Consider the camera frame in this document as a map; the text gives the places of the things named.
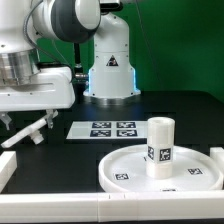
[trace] white cylinder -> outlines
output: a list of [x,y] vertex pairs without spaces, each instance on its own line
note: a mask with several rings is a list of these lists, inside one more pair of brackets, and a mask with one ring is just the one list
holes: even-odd
[[155,179],[172,176],[175,121],[166,117],[148,120],[146,173]]

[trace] white block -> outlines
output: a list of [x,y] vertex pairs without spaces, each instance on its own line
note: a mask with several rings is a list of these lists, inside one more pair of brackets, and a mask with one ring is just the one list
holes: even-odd
[[97,222],[97,194],[0,195],[0,223]]
[[0,156],[0,192],[17,168],[16,153],[3,152]]
[[99,194],[99,222],[137,220],[135,193]]
[[138,220],[224,218],[223,191],[139,193]]
[[224,175],[224,149],[222,147],[210,148],[210,157],[215,161]]

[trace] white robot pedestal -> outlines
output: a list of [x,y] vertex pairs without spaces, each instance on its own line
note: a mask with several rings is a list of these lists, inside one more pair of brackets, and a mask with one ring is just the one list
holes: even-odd
[[135,69],[129,62],[128,24],[111,13],[102,16],[94,48],[95,63],[89,71],[85,99],[107,105],[123,104],[139,96]]

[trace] cylindrical object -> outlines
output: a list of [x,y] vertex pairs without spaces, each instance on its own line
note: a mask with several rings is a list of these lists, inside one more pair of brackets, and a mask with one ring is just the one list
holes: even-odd
[[36,130],[32,134],[30,134],[30,138],[33,140],[35,145],[40,144],[44,140],[43,135],[40,133],[39,130]]
[[175,121],[166,117],[148,120],[146,173],[155,179],[172,176]]
[[36,50],[0,54],[0,79],[5,86],[30,84],[31,76],[39,72]]

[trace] warning label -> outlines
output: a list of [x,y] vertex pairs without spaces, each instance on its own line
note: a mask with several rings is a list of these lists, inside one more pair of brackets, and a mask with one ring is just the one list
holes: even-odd
[[107,66],[118,66],[118,63],[113,55],[111,56],[110,60],[108,61]]

